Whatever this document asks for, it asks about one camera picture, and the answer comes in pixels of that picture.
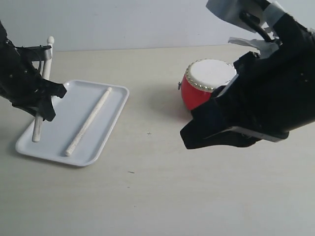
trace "white drumstick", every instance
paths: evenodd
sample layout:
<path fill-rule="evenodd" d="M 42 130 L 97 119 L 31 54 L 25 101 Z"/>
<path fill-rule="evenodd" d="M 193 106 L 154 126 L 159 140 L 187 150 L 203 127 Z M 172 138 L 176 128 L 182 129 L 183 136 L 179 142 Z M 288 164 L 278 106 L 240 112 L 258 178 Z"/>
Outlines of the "white drumstick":
<path fill-rule="evenodd" d="M 85 121 L 85 123 L 82 126 L 81 130 L 79 131 L 77 136 L 75 136 L 74 140 L 72 141 L 70 146 L 65 151 L 66 156 L 71 156 L 72 155 L 74 149 L 77 147 L 78 143 L 80 142 L 80 140 L 82 139 L 83 135 L 85 134 L 85 132 L 89 128 L 90 124 L 93 122 L 93 120 L 96 117 L 96 115 L 98 114 L 99 110 L 102 108 L 104 102 L 106 101 L 106 99 L 107 99 L 107 97 L 108 97 L 108 95 L 109 95 L 109 93 L 111 91 L 112 91 L 112 88 L 109 87 L 107 89 L 107 91 L 103 94 L 103 96 L 100 98 L 100 100 L 97 102 L 96 106 L 94 107 L 93 111 L 89 115 L 88 119 Z"/>
<path fill-rule="evenodd" d="M 47 45 L 51 46 L 51 56 L 53 56 L 53 44 L 54 44 L 55 40 L 53 36 L 50 36 L 47 39 Z M 52 58 L 49 60 L 46 60 L 44 62 L 44 66 L 43 66 L 43 73 L 42 73 L 42 77 L 45 80 L 49 80 L 50 77 L 50 69 L 51 69 L 51 62 L 52 62 Z M 32 136 L 32 141 L 34 143 L 38 143 L 40 141 L 40 133 L 41 133 L 41 127 L 43 124 L 43 117 L 41 117 L 39 115 L 39 113 L 36 114 L 35 116 L 35 122 L 34 122 L 34 130 L 33 130 L 33 136 Z"/>

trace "white tray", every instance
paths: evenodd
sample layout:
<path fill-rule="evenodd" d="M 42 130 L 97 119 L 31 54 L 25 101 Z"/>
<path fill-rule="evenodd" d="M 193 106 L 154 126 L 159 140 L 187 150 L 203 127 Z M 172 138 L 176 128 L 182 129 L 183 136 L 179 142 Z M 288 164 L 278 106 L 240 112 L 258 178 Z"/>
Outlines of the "white tray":
<path fill-rule="evenodd" d="M 64 84 L 67 93 L 63 99 L 52 99 L 56 117 L 52 122 L 44 121 L 39 143 L 32 142 L 34 121 L 16 143 L 16 150 L 24 155 L 61 162 L 74 166 L 94 163 L 129 96 L 127 88 L 74 80 Z M 112 87 L 103 107 L 81 139 L 70 157 L 64 152 L 107 90 Z"/>

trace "red drum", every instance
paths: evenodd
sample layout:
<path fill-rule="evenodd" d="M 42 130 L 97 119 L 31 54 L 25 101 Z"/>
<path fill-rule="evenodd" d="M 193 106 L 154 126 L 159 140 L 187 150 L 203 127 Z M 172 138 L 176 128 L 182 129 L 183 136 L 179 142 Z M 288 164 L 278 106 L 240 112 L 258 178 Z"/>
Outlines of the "red drum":
<path fill-rule="evenodd" d="M 192 63 L 181 83 L 186 107 L 191 111 L 208 101 L 216 88 L 227 85 L 235 75 L 235 68 L 221 60 L 203 59 Z"/>

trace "table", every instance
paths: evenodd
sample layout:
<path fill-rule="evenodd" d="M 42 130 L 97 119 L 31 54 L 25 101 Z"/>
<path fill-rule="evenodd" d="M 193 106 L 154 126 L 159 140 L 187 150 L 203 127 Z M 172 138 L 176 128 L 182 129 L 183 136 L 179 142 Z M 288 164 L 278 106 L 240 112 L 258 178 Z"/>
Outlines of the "table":
<path fill-rule="evenodd" d="M 0 99 L 2 236 L 309 236 L 315 234 L 315 125 L 278 144 L 186 150 L 177 83 L 203 58 L 233 62 L 235 45 L 60 52 L 51 80 L 126 86 L 128 102 L 97 162 L 24 157 L 32 121 Z"/>

